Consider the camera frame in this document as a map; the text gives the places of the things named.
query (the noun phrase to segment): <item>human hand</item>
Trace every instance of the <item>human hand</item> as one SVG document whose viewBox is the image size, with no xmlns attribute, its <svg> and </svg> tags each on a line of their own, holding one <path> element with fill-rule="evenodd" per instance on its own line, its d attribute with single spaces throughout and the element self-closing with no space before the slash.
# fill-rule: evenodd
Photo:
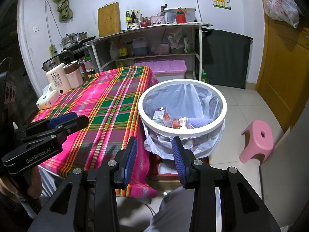
<svg viewBox="0 0 309 232">
<path fill-rule="evenodd" d="M 37 199 L 41 196 L 42 190 L 41 175 L 39 168 L 36 166 L 31 169 L 30 185 L 28 187 L 27 194 L 32 198 Z M 0 178 L 0 192 L 16 202 L 15 194 L 18 194 L 18 190 L 6 176 Z"/>
</svg>

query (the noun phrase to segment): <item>white trash bag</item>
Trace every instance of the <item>white trash bag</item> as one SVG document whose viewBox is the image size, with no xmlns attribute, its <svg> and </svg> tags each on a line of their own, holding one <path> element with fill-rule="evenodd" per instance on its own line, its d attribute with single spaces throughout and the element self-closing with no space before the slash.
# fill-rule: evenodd
<svg viewBox="0 0 309 232">
<path fill-rule="evenodd" d="M 192 84 L 169 85 L 154 91 L 143 104 L 146 115 L 152 119 L 156 108 L 167 107 L 173 116 L 188 118 L 206 118 L 213 121 L 222 111 L 222 102 L 210 90 Z M 155 132 L 144 123 L 147 151 L 159 155 L 163 159 L 174 160 L 172 140 L 174 137 Z M 209 156 L 221 139 L 225 128 L 225 120 L 215 130 L 199 137 L 180 138 L 185 149 L 193 151 L 196 158 Z"/>
<path fill-rule="evenodd" d="M 294 0 L 264 0 L 264 10 L 272 19 L 285 21 L 294 28 L 299 24 L 299 8 Z"/>
</svg>

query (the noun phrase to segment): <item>pink storage bin lid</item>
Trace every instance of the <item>pink storage bin lid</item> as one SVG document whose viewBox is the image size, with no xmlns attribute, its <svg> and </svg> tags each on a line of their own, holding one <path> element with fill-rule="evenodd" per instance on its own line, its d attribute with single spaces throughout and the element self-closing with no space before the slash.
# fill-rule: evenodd
<svg viewBox="0 0 309 232">
<path fill-rule="evenodd" d="M 187 71 L 187 66 L 183 59 L 138 62 L 135 65 L 149 66 L 154 74 L 184 73 Z"/>
</svg>

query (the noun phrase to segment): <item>light switch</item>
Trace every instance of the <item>light switch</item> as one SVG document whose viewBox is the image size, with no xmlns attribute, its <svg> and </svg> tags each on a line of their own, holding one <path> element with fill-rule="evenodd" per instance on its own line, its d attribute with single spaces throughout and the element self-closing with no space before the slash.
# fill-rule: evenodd
<svg viewBox="0 0 309 232">
<path fill-rule="evenodd" d="M 39 26 L 36 25 L 36 26 L 33 26 L 33 32 L 38 32 L 39 31 Z"/>
</svg>

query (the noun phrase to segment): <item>kettle handle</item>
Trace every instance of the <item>kettle handle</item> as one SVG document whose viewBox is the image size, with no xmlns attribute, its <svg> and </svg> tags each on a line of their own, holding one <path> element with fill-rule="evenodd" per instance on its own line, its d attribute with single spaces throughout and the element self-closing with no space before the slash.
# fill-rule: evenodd
<svg viewBox="0 0 309 232">
<path fill-rule="evenodd" d="M 84 72 L 85 81 L 88 79 L 88 73 L 85 67 L 85 64 L 83 62 L 78 63 L 78 67 L 80 66 L 82 68 L 82 71 Z"/>
<path fill-rule="evenodd" d="M 72 53 L 71 51 L 69 51 L 69 50 L 65 50 L 65 51 L 63 51 L 63 52 L 61 52 L 61 53 L 59 54 L 59 58 L 60 58 L 60 61 L 61 61 L 61 62 L 63 62 L 63 60 L 64 60 L 66 57 L 70 58 L 70 60 L 71 60 L 70 62 L 75 61 L 75 57 L 74 57 L 73 53 Z"/>
</svg>

